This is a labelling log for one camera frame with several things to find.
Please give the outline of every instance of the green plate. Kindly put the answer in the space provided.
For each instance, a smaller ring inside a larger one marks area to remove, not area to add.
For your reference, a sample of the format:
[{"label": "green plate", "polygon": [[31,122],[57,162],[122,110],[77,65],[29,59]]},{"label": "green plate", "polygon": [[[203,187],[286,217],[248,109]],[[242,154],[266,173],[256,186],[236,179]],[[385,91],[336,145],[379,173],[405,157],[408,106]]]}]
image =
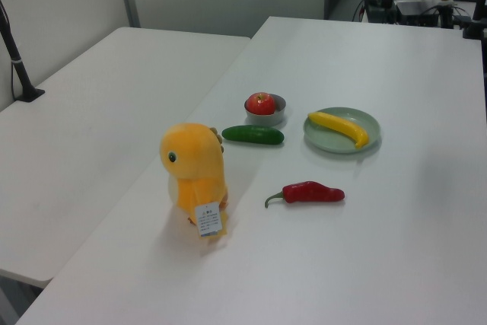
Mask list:
[{"label": "green plate", "polygon": [[303,125],[304,136],[311,144],[325,151],[334,152],[336,154],[351,154],[354,152],[361,152],[372,147],[380,137],[379,122],[366,112],[347,107],[325,108],[324,110],[319,110],[318,112],[324,112],[348,119],[349,121],[357,123],[359,126],[363,127],[368,134],[368,144],[362,148],[355,148],[355,142],[346,135],[317,125],[316,123],[311,122],[309,118],[306,118]]}]

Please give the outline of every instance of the red chili pepper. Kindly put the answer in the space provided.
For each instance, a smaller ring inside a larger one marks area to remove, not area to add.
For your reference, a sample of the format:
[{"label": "red chili pepper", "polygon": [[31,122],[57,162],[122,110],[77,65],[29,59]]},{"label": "red chili pepper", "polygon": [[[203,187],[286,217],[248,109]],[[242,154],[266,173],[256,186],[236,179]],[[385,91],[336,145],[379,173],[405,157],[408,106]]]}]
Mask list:
[{"label": "red chili pepper", "polygon": [[338,202],[345,198],[345,193],[337,188],[329,188],[317,182],[296,183],[282,188],[282,192],[266,199],[266,208],[274,198],[284,198],[287,203],[293,202]]}]

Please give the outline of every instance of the plush toy eye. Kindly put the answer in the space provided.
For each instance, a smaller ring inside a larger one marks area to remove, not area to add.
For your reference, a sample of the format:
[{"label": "plush toy eye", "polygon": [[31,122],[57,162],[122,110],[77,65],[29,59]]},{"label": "plush toy eye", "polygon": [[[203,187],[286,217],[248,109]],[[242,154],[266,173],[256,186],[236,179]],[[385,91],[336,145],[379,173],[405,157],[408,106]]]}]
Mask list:
[{"label": "plush toy eye", "polygon": [[175,161],[176,161],[177,156],[176,156],[176,154],[174,154],[174,153],[171,151],[169,154],[167,154],[167,158],[169,159],[169,161],[170,161],[171,163],[173,163],[173,162],[175,162]]}]

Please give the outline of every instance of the paper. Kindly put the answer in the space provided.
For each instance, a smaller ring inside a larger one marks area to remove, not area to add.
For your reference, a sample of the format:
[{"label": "paper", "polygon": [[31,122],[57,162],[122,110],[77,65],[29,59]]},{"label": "paper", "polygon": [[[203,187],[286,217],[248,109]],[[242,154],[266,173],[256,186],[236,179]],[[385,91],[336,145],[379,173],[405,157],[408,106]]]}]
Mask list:
[{"label": "paper", "polygon": [[218,202],[212,202],[195,208],[199,236],[214,236],[223,228],[219,206]]}]

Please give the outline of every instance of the black pole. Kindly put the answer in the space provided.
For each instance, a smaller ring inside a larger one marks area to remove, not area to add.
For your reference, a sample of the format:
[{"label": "black pole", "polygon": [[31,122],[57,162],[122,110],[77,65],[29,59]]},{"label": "black pole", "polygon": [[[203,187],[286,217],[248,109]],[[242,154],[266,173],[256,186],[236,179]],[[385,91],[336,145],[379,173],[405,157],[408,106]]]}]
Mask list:
[{"label": "black pole", "polygon": [[1,0],[0,8],[0,32],[2,33],[2,38],[5,42],[5,45],[7,46],[11,62],[14,64],[15,71],[17,72],[23,89],[22,95],[18,97],[17,100],[21,100],[23,102],[32,102],[33,100],[44,94],[44,91],[34,88],[32,83],[30,83],[29,75],[25,70],[21,55],[18,52],[17,45],[15,44],[14,38],[10,31],[10,22],[8,21],[8,16],[5,12],[5,9],[3,8]]}]

